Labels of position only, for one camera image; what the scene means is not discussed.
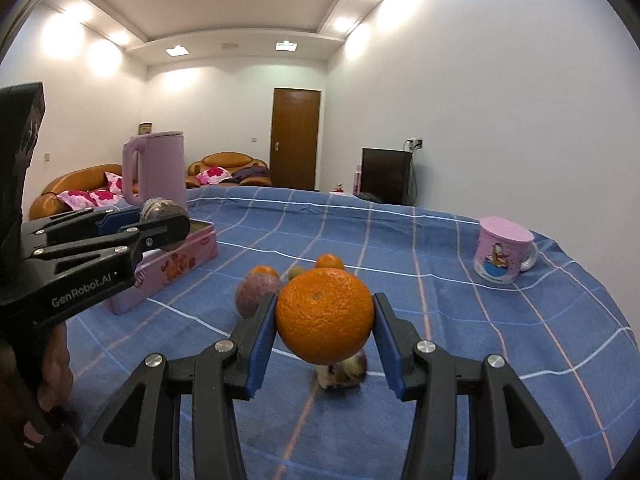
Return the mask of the left hand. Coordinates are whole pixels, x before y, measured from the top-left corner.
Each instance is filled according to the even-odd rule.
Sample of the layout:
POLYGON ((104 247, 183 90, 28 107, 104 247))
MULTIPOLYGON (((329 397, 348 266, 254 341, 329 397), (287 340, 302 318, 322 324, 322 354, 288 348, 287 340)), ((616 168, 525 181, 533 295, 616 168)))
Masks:
POLYGON ((65 323, 28 338, 26 346, 1 345, 1 457, 42 451, 55 458, 74 455, 77 439, 63 405, 74 375, 65 323))

